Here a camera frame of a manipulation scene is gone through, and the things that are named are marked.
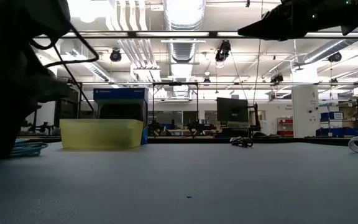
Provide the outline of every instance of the black cable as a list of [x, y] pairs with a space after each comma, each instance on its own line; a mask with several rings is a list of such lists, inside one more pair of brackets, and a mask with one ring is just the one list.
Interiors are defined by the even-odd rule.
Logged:
[[99, 60], [99, 54], [94, 50], [94, 48], [92, 48], [92, 46], [90, 46], [90, 44], [84, 39], [84, 37], [73, 26], [73, 24], [71, 24], [71, 22], [65, 17], [65, 12], [63, 11], [63, 8], [62, 8], [62, 5], [60, 4], [60, 1], [54, 0], [54, 1], [51, 1], [51, 3], [53, 4], [53, 6], [55, 7], [56, 11], [58, 12], [57, 16], [60, 18], [62, 24], [67, 25], [71, 29], [71, 31], [74, 32], [74, 34], [85, 45], [85, 47], [90, 52], [92, 52], [92, 54], [94, 55], [94, 58], [89, 58], [89, 59], [85, 59], [85, 60], [70, 60], [70, 61], [64, 61], [64, 60], [60, 59], [60, 62], [52, 62], [50, 64], [45, 65], [45, 67], [49, 68], [49, 67], [57, 66], [57, 65], [68, 65], [68, 64], [73, 64], [73, 63], [91, 63], [91, 62], [98, 61]]
[[244, 87], [243, 87], [243, 85], [242, 85], [242, 81], [241, 81], [240, 73], [239, 73], [239, 71], [238, 71], [238, 69], [237, 69], [236, 61], [234, 60], [233, 53], [232, 53], [232, 52], [230, 52], [230, 54], [231, 54], [231, 57], [233, 58], [234, 68], [236, 69], [236, 72], [237, 72], [237, 77], [239, 78], [239, 81], [240, 81], [240, 85], [241, 85], [242, 92], [244, 93], [244, 96], [245, 96], [245, 98], [246, 98], [246, 100], [247, 100], [247, 102], [248, 102], [247, 95], [246, 95], [246, 91], [245, 91], [245, 89], [244, 89]]
[[77, 38], [85, 45], [85, 47], [90, 52], [92, 52], [92, 54], [94, 55], [94, 58], [89, 58], [89, 59], [84, 59], [84, 60], [69, 60], [69, 61], [61, 60], [60, 62], [49, 63], [49, 64], [45, 65], [45, 67], [49, 68], [49, 67], [53, 67], [53, 66], [57, 66], [57, 65], [68, 65], [68, 64], [73, 64], [73, 63], [92, 63], [92, 62], [96, 62], [99, 60], [99, 54], [94, 50], [94, 48], [92, 48], [92, 46], [90, 46], [90, 44], [84, 39], [84, 37], [81, 36], [81, 34], [74, 28], [74, 26], [71, 23], [70, 23], [70, 25], [71, 25], [72, 31], [76, 34]]
[[[261, 10], [260, 10], [260, 18], [264, 15], [264, 0], [262, 0]], [[259, 76], [259, 62], [260, 62], [260, 45], [262, 40], [259, 39], [259, 49], [258, 49], [258, 61], [257, 61], [257, 68], [256, 68], [256, 79], [255, 79], [255, 87], [254, 87], [254, 104], [255, 104], [255, 96], [256, 96], [256, 86], [258, 84], [258, 76]]]
[[[59, 60], [62, 62], [62, 61], [63, 61], [62, 56], [60, 55], [60, 52], [59, 52], [59, 50], [57, 49], [57, 47], [56, 47], [55, 45], [53, 46], [53, 49], [55, 49], [55, 52], [56, 52], [56, 54], [57, 54], [57, 57], [59, 57]], [[91, 103], [90, 103], [90, 101], [88, 100], [88, 98], [86, 97], [84, 91], [83, 91], [82, 88], [80, 87], [80, 84], [78, 84], [77, 80], [74, 78], [74, 75], [72, 74], [72, 72], [70, 71], [70, 69], [67, 67], [67, 64], [63, 63], [62, 65], [65, 67], [66, 71], [68, 72], [68, 74], [69, 74], [69, 75], [71, 76], [71, 78], [73, 79], [74, 84], [75, 84], [75, 85], [77, 86], [77, 88], [80, 90], [81, 95], [84, 97], [84, 99], [86, 100], [86, 102], [88, 103], [88, 105], [91, 107], [92, 112], [94, 112], [93, 106], [91, 105]]]

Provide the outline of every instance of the small black object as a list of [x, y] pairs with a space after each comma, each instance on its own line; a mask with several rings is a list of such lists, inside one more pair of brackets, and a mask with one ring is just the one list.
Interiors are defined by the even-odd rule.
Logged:
[[244, 138], [244, 137], [236, 137], [230, 139], [230, 143], [233, 146], [241, 146], [241, 147], [252, 147], [254, 143], [250, 138]]
[[113, 49], [112, 53], [110, 55], [110, 60], [112, 62], [119, 62], [121, 61], [121, 53], [119, 51], [119, 49]]
[[339, 52], [328, 57], [329, 62], [340, 62], [342, 60], [342, 55]]
[[284, 81], [284, 77], [281, 73], [273, 76], [272, 79], [270, 80], [271, 83], [280, 83], [283, 81]]
[[218, 48], [218, 52], [216, 53], [215, 60], [217, 62], [224, 62], [230, 54], [231, 45], [229, 40], [222, 40], [221, 46]]

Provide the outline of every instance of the air duct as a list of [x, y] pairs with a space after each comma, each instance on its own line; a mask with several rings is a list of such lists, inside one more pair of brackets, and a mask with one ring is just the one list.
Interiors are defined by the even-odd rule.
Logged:
[[310, 52], [304, 58], [305, 63], [315, 63], [321, 59], [327, 58], [336, 52], [356, 43], [358, 39], [352, 40], [332, 40], [327, 44], [319, 47], [317, 50]]
[[[167, 30], [200, 30], [204, 18], [205, 4], [206, 0], [165, 0], [163, 5]], [[197, 44], [170, 43], [170, 61], [173, 63], [192, 62], [196, 47]], [[189, 78], [192, 69], [193, 66], [189, 64], [171, 65], [171, 73], [175, 79]], [[173, 91], [177, 91], [178, 96], [186, 95], [183, 86], [175, 86]]]

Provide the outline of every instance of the workbench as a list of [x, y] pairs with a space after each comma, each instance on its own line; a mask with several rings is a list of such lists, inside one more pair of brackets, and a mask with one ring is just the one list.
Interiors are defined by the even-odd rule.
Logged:
[[347, 147], [61, 147], [0, 161], [0, 223], [358, 223], [358, 154]]

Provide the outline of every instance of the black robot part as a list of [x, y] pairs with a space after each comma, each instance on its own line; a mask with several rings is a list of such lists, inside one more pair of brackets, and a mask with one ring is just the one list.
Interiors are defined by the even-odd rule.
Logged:
[[[33, 48], [53, 47], [58, 51], [56, 42], [70, 30], [96, 57], [43, 66]], [[43, 46], [33, 40], [42, 34], [50, 39], [49, 45]], [[0, 129], [0, 159], [10, 156], [23, 120], [38, 108], [38, 102], [68, 96], [70, 87], [56, 80], [47, 67], [64, 65], [67, 69], [68, 63], [97, 59], [96, 52], [70, 23], [66, 0], [0, 0], [0, 62], [3, 62], [3, 66], [0, 65], [0, 127], [4, 126], [4, 131]]]
[[282, 0], [260, 21], [239, 29], [238, 34], [283, 41], [337, 26], [341, 26], [343, 35], [358, 27], [358, 0]]

